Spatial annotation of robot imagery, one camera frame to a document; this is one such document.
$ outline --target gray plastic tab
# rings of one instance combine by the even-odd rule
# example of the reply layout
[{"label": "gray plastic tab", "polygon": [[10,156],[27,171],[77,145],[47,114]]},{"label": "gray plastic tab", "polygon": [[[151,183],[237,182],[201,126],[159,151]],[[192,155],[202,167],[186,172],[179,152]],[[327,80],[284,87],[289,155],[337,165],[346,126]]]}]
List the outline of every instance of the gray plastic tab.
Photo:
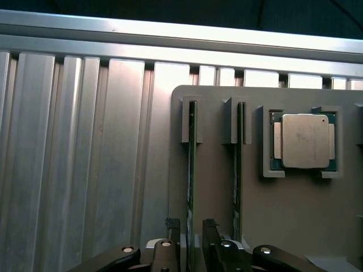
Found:
[{"label": "gray plastic tab", "polygon": [[329,124],[329,159],[335,160],[335,125]]},{"label": "gray plastic tab", "polygon": [[272,126],[270,124],[270,113],[271,112],[282,112],[284,111],[281,106],[260,106],[258,108],[259,112],[259,128],[261,129],[259,133],[259,137],[262,137],[262,148],[261,154],[262,163],[260,164],[261,174],[264,177],[285,177],[285,171],[276,171],[271,170],[270,159],[272,154],[271,147],[271,135],[272,134]]},{"label": "gray plastic tab", "polygon": [[357,145],[363,145],[363,104],[355,104],[358,109],[357,117],[360,120],[359,131],[357,133]]},{"label": "gray plastic tab", "polygon": [[183,96],[183,107],[181,113],[181,142],[189,142],[189,103],[191,101],[197,101],[197,143],[203,143],[203,97],[200,95]]},{"label": "gray plastic tab", "polygon": [[237,106],[243,103],[243,143],[250,144],[252,142],[251,129],[251,110],[248,97],[231,97],[225,102],[224,115],[224,144],[237,143]]},{"label": "gray plastic tab", "polygon": [[280,122],[275,122],[273,124],[273,157],[275,159],[281,159],[282,157]]},{"label": "gray plastic tab", "polygon": [[313,107],[312,113],[334,113],[335,114],[335,158],[337,161],[336,171],[321,171],[323,179],[343,178],[343,109],[341,106]]}]

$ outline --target corrugated metal wall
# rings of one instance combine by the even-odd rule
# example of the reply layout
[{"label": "corrugated metal wall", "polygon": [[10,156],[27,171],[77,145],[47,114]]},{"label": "corrugated metal wall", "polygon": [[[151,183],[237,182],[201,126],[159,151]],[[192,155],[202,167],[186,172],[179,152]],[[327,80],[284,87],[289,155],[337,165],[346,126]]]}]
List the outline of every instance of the corrugated metal wall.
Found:
[{"label": "corrugated metal wall", "polygon": [[181,84],[303,88],[362,81],[0,52],[0,270],[65,271],[163,237],[170,96]]}]

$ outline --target dark background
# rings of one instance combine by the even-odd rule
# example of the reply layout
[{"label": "dark background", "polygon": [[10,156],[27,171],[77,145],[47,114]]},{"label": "dark background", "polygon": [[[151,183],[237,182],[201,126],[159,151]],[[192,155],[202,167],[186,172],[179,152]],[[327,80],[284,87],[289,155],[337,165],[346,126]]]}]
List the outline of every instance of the dark background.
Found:
[{"label": "dark background", "polygon": [[363,38],[363,0],[0,0],[0,9]]}]

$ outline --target aluminum panel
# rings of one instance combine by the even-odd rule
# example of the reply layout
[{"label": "aluminum panel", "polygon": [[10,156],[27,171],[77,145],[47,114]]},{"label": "aluminum panel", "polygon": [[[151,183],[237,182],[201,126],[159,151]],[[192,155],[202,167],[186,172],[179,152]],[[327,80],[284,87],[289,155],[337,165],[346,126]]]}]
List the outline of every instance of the aluminum panel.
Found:
[{"label": "aluminum panel", "polygon": [[234,69],[219,68],[216,86],[235,86]]},{"label": "aluminum panel", "polygon": [[0,31],[57,39],[147,44],[287,57],[358,61],[362,41],[244,29],[0,10]]},{"label": "aluminum panel", "polygon": [[216,68],[211,66],[200,66],[198,85],[214,86],[215,84],[216,84]]},{"label": "aluminum panel", "polygon": [[352,79],[348,82],[349,90],[363,90],[363,80]]},{"label": "aluminum panel", "polygon": [[130,243],[144,63],[113,59],[108,69],[94,254]]},{"label": "aluminum panel", "polygon": [[0,35],[0,49],[15,52],[52,53],[61,56],[94,56],[106,59],[130,58],[149,62],[163,61],[219,67],[240,67],[332,77],[363,77],[362,64],[157,46]]},{"label": "aluminum panel", "polygon": [[131,244],[140,245],[142,228],[142,207],[145,190],[145,172],[147,161],[147,149],[149,145],[150,113],[152,102],[152,89],[154,82],[154,70],[145,69],[142,85],[142,101],[140,110],[140,130],[138,135],[136,175],[133,192],[133,218],[131,229]]},{"label": "aluminum panel", "polygon": [[309,88],[321,89],[323,87],[323,79],[314,75],[288,75],[288,88]]},{"label": "aluminum panel", "polygon": [[1,205],[1,271],[33,267],[53,68],[53,56],[19,56]]},{"label": "aluminum panel", "polygon": [[199,82],[199,75],[196,73],[190,73],[189,74],[189,85],[198,85]]},{"label": "aluminum panel", "polygon": [[37,237],[34,255],[34,265],[32,271],[42,271],[45,265],[44,256],[47,250],[47,218],[48,218],[48,192],[49,192],[49,173],[52,168],[52,139],[55,134],[54,119],[56,116],[56,104],[58,90],[61,89],[63,75],[63,65],[59,60],[55,61],[53,82],[52,82],[52,95],[50,97],[50,107],[48,115],[48,131],[45,140],[43,176],[41,181],[41,194],[39,199],[38,222],[37,222]]},{"label": "aluminum panel", "polygon": [[62,271],[69,270],[81,262],[99,65],[100,61],[97,58],[86,58],[83,61],[83,75],[79,85],[81,89],[78,97],[73,176],[68,192],[70,203],[61,260]]},{"label": "aluminum panel", "polygon": [[166,234],[163,222],[168,217],[170,98],[177,86],[188,84],[189,66],[156,63],[154,73],[141,245],[151,237],[165,237]]},{"label": "aluminum panel", "polygon": [[98,178],[100,171],[100,157],[102,150],[103,122],[105,114],[105,101],[107,95],[109,62],[100,64],[97,87],[94,127],[92,132],[92,147],[89,177],[87,184],[87,203],[83,231],[82,260],[94,256],[95,221],[98,197]]},{"label": "aluminum panel", "polygon": [[8,192],[8,186],[10,183],[5,182],[5,166],[6,166],[6,152],[8,148],[9,130],[10,130],[10,120],[11,120],[11,107],[12,99],[14,94],[14,84],[15,84],[15,74],[18,66],[18,61],[15,59],[9,60],[9,68],[3,110],[2,110],[2,123],[0,129],[0,196],[3,192]]},{"label": "aluminum panel", "polygon": [[331,88],[335,90],[347,89],[347,80],[345,78],[331,78]]},{"label": "aluminum panel", "polygon": [[0,52],[0,133],[1,133],[1,123],[4,111],[5,103],[5,91],[6,91],[6,81],[7,72],[9,69],[10,53]]},{"label": "aluminum panel", "polygon": [[278,87],[278,73],[245,70],[243,77],[245,87]]},{"label": "aluminum panel", "polygon": [[64,270],[62,260],[68,239],[69,211],[80,210],[71,204],[71,189],[75,170],[74,155],[77,134],[77,114],[81,85],[82,60],[66,57],[57,93],[55,131],[52,140],[51,166],[47,203],[44,270]]}]

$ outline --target metal screw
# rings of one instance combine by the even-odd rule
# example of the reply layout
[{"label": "metal screw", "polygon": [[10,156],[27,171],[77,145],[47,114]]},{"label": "metal screw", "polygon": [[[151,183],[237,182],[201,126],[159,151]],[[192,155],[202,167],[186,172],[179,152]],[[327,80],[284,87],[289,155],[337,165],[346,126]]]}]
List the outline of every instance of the metal screw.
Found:
[{"label": "metal screw", "polygon": [[125,248],[123,248],[123,252],[125,252],[125,253],[130,253],[131,251],[133,251],[134,249],[132,248],[132,246],[127,246],[127,247],[125,247]]},{"label": "metal screw", "polygon": [[261,252],[264,254],[271,254],[271,250],[269,248],[261,248]]},{"label": "metal screw", "polygon": [[225,247],[225,248],[229,248],[231,246],[231,243],[228,242],[228,241],[223,241],[222,242],[222,245]]},{"label": "metal screw", "polygon": [[164,247],[169,247],[171,245],[171,242],[162,242],[161,243]]}]

